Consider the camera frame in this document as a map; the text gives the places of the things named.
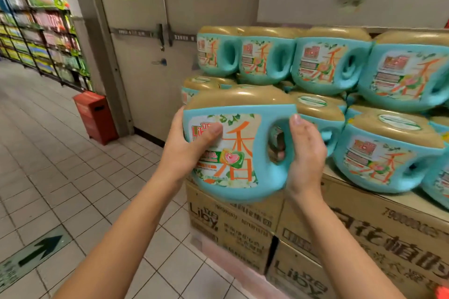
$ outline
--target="hand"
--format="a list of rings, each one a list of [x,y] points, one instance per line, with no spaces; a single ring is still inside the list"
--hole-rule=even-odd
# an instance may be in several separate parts
[[[295,159],[290,165],[287,194],[301,206],[312,199],[322,199],[321,176],[327,148],[317,128],[295,114],[290,118]]]
[[[157,170],[169,176],[181,186],[181,181],[196,166],[199,158],[207,148],[221,136],[223,126],[221,123],[213,123],[195,141],[188,143],[184,139],[182,128],[182,114],[184,107],[179,109],[171,122],[170,132],[164,146],[164,153]]]

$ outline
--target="supermarket aisle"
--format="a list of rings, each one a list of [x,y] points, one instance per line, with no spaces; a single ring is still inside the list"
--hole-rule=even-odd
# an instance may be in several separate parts
[[[107,146],[89,140],[71,100],[75,94],[19,64],[0,62],[0,271],[14,263],[32,269],[14,273],[19,280],[0,299],[52,297],[151,177],[162,154],[139,136]],[[126,298],[251,298],[190,245],[186,208],[182,189],[164,212]],[[57,252],[36,267],[42,255],[32,257],[40,247],[36,240],[55,232],[63,236]],[[0,291],[8,279],[0,278]]]

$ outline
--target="white door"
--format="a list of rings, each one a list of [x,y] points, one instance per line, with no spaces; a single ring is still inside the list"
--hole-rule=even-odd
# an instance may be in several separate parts
[[[102,0],[110,28],[155,31],[157,24],[174,32],[196,34],[203,25],[251,25],[258,0]],[[112,34],[134,126],[163,141],[171,118],[182,106],[183,80],[192,70],[196,43],[174,41],[165,50],[157,38]],[[167,64],[158,64],[165,59]]]

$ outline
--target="liby logo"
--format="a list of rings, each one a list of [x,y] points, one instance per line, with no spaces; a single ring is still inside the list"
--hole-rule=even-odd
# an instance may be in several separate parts
[[[196,140],[212,123],[203,122],[201,125],[192,126],[192,137]]]
[[[204,39],[200,39],[198,41],[198,49],[199,50],[204,50],[205,47],[206,47],[206,41]]]
[[[243,46],[244,54],[252,54],[252,43],[246,44]]]
[[[384,68],[391,70],[402,70],[406,66],[408,61],[408,56],[387,56],[384,61]]]
[[[354,142],[354,146],[352,147],[355,150],[360,151],[361,153],[371,156],[374,152],[374,149],[376,149],[377,145],[373,142],[363,142],[360,140],[356,140]]]
[[[304,49],[305,58],[317,59],[319,54],[320,54],[319,46],[306,47]]]
[[[218,223],[218,215],[208,209],[206,206],[203,208],[197,207],[195,210],[193,209],[193,205],[191,202],[188,203],[188,208],[190,212],[196,216],[201,222],[205,223],[207,226],[217,231],[217,223]]]

